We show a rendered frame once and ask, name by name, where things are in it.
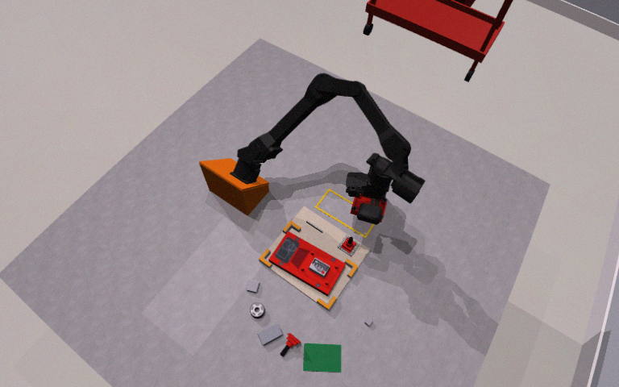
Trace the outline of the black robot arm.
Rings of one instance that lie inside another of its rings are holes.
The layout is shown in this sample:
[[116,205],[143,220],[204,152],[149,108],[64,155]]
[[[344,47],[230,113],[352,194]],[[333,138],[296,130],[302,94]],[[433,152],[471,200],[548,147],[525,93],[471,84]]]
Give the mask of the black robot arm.
[[275,159],[276,155],[283,151],[280,147],[283,139],[312,111],[337,96],[355,99],[370,124],[375,128],[384,153],[389,159],[382,157],[379,153],[373,153],[367,160],[367,163],[373,167],[372,172],[369,171],[368,174],[348,173],[346,193],[350,197],[358,197],[364,193],[367,197],[370,177],[372,183],[379,187],[386,187],[392,182],[392,192],[411,204],[426,180],[409,171],[408,155],[411,151],[409,142],[390,125],[363,83],[336,78],[325,73],[314,77],[303,99],[270,131],[252,140],[248,146],[237,150],[238,160],[233,172],[229,174],[244,184],[256,182],[260,174],[260,163]]

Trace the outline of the green flat rectangular mat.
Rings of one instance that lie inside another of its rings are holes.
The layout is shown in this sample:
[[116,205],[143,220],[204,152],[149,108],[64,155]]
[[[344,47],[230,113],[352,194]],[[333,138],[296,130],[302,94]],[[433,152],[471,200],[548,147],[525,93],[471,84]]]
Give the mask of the green flat rectangular mat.
[[304,343],[303,371],[341,372],[341,345]]

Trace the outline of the black toy tyre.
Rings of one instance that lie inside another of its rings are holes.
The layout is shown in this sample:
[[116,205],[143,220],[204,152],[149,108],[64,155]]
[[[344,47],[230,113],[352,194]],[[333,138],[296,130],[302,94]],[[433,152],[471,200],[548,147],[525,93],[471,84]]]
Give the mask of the black toy tyre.
[[[255,312],[256,309],[260,309],[260,311]],[[253,318],[261,318],[265,313],[264,306],[260,303],[253,303],[250,307],[250,313]]]

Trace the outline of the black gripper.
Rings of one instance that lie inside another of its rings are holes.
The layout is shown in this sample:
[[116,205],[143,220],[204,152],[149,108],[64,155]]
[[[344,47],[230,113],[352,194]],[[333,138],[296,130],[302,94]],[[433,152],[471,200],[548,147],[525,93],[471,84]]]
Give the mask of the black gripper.
[[[391,184],[390,184],[391,185]],[[369,188],[369,197],[372,198],[371,204],[361,203],[359,207],[359,212],[357,215],[357,219],[361,221],[365,221],[367,223],[379,224],[381,220],[381,216],[383,210],[379,207],[380,199],[386,198],[386,193],[389,191],[390,185],[386,187],[379,187],[374,185],[369,177],[368,187]],[[376,204],[375,204],[376,202]]]

